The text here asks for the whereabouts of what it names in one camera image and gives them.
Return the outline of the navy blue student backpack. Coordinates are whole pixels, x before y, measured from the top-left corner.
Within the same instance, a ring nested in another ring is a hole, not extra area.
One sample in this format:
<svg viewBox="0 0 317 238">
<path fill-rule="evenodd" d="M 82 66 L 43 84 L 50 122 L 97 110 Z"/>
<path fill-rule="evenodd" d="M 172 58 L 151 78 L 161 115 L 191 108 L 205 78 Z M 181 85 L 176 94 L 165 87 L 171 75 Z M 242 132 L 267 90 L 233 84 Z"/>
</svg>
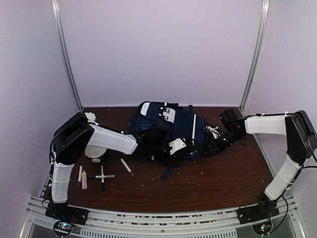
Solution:
<svg viewBox="0 0 317 238">
<path fill-rule="evenodd" d="M 136 136 L 137 131 L 147 129 L 155 122 L 164 124 L 172 131 L 169 142 L 181 138 L 186 143 L 185 148 L 173 154 L 180 160 L 167 166 L 162 174 L 160 179 L 166 181 L 173 170 L 180 167 L 186 159 L 202 158 L 201 149 L 207 141 L 203 128 L 211 124 L 196 114 L 192 106 L 186 110 L 177 103 L 145 101 L 138 106 L 128 131 Z"/>
</svg>

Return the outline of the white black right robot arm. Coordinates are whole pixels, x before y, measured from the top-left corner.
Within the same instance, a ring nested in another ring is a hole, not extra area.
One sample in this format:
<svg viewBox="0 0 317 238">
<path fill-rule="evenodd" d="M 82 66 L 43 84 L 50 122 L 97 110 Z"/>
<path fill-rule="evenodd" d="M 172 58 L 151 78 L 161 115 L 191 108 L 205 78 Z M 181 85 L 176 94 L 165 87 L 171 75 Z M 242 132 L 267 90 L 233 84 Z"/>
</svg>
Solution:
<svg viewBox="0 0 317 238">
<path fill-rule="evenodd" d="M 279 165 L 274 177 L 258 195 L 257 203 L 239 210 L 240 222 L 267 219 L 277 215 L 277 202 L 295 183 L 309 158 L 316 158 L 317 132 L 304 110 L 276 114 L 254 114 L 239 117 L 233 110 L 225 110 L 219 116 L 224 132 L 205 125 L 202 131 L 208 141 L 203 154 L 213 156 L 235 142 L 252 135 L 256 138 L 265 159 L 270 165 Z"/>
</svg>

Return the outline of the blue white marker horizontal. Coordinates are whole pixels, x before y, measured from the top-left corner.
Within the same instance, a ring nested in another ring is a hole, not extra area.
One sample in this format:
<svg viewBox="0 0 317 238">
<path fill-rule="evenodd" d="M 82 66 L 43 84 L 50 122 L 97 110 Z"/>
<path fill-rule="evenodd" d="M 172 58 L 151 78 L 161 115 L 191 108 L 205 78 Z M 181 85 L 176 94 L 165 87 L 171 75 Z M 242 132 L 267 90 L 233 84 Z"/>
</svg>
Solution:
<svg viewBox="0 0 317 238">
<path fill-rule="evenodd" d="M 116 175 L 99 175 L 99 176 L 88 176 L 88 179 L 109 179 L 116 178 Z"/>
</svg>

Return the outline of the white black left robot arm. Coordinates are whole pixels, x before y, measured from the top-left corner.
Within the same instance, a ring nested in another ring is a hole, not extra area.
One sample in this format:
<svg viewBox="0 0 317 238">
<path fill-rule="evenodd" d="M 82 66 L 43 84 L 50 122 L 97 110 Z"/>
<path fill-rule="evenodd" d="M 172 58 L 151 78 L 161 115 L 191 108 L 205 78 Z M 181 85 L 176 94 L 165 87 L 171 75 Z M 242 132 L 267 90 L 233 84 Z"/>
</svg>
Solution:
<svg viewBox="0 0 317 238">
<path fill-rule="evenodd" d="M 68 205 L 68 188 L 75 164 L 85 154 L 102 157 L 108 150 L 132 155 L 150 153 L 174 158 L 186 147 L 182 136 L 167 139 L 172 131 L 161 123 L 137 131 L 118 131 L 99 124 L 94 113 L 77 113 L 54 133 L 49 148 L 49 204 L 45 215 L 68 223 L 85 224 L 88 211 Z"/>
</svg>

